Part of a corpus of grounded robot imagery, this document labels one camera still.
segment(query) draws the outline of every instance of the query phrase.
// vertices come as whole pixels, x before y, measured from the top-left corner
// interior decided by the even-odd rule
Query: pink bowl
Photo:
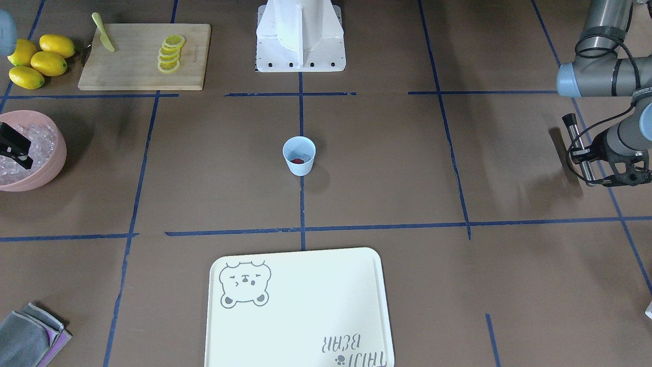
[[[21,110],[1,114],[0,121],[13,128],[16,128],[20,124],[50,125],[55,133],[54,151],[43,167],[35,170],[31,175],[20,181],[8,185],[0,185],[0,191],[27,191],[36,189],[52,181],[61,172],[63,163],[66,161],[66,142],[63,140],[63,135],[61,135],[61,132],[52,119],[40,112]]]

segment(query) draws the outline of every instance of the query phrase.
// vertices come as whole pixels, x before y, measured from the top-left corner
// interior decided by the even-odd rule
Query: wooden cutting board
[[[104,24],[115,48],[107,50],[95,32],[91,54],[81,72],[83,91],[196,91],[203,88],[211,26],[209,24]],[[181,66],[160,72],[158,51],[168,35],[182,35]]]

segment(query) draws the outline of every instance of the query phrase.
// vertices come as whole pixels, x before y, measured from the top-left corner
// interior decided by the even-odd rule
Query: bear drawing
[[[232,308],[238,302],[253,302],[257,306],[267,303],[267,282],[272,272],[263,262],[239,263],[236,266],[226,265],[220,273],[220,283],[224,290],[222,306]]]

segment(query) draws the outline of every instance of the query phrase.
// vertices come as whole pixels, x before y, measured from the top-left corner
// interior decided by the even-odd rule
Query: white cup
[[[283,145],[283,157],[286,159],[290,172],[297,176],[306,176],[312,169],[317,149],[315,143],[305,136],[290,138]],[[296,158],[303,160],[303,163],[293,163]]]

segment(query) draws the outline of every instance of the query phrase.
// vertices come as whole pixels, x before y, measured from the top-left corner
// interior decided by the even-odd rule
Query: green knife
[[[102,23],[102,17],[100,17],[100,14],[95,12],[93,13],[92,17],[95,24],[97,24],[97,29],[100,30],[101,33],[100,41],[102,41],[104,47],[106,47],[106,49],[111,52],[115,51],[115,48],[113,48],[113,45],[109,40],[109,36],[106,35],[106,31],[104,30],[104,24]]]

